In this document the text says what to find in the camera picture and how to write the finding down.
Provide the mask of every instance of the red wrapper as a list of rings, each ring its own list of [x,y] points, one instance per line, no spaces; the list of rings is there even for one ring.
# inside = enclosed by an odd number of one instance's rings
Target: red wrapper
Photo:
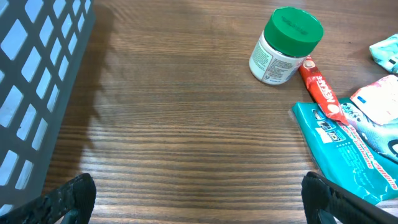
[[[311,56],[305,59],[304,63],[298,69],[304,80],[307,90],[319,104],[324,114],[335,121],[340,121],[345,125],[349,125],[337,97],[331,89],[329,83],[325,80],[319,71]]]

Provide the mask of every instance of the wooden table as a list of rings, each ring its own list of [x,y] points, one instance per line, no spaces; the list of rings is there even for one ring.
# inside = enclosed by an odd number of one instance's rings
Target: wooden table
[[[282,6],[323,24],[312,55],[338,97],[387,75],[369,46],[398,31],[396,0],[95,0],[45,192],[89,172],[92,223],[305,223],[315,168],[288,112],[311,98],[248,66]]]

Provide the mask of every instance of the white jar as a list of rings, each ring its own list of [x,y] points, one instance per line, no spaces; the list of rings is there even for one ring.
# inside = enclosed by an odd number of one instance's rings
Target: white jar
[[[251,73],[259,81],[279,85],[289,80],[299,69],[307,56],[289,57],[273,49],[261,34],[250,57]]]
[[[323,37],[311,14],[294,7],[272,13],[249,60],[253,75],[266,84],[289,80]]]

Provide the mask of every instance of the teal package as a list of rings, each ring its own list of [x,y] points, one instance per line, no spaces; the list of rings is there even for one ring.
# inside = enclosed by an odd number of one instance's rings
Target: teal package
[[[381,126],[371,123],[350,99],[342,99],[340,103],[349,126],[326,118],[316,103],[296,103],[293,107],[304,138],[323,175],[372,204],[398,197],[396,148],[390,145],[379,147],[384,144],[380,136],[357,131],[357,123],[364,120],[370,124],[368,129],[377,130]],[[390,130],[395,135],[398,134],[398,123],[389,127],[393,128]]]

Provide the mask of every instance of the jar label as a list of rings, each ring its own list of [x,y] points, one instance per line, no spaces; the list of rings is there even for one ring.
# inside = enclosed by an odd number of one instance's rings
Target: jar label
[[[249,65],[254,74],[262,74],[261,77],[256,76],[258,79],[262,79],[271,60],[272,55],[262,47],[260,42],[258,42],[256,48],[254,48],[253,54],[251,55],[249,62]]]
[[[260,81],[278,85],[289,80],[305,60],[293,58],[272,50],[260,37],[250,57],[249,66],[253,75]]]

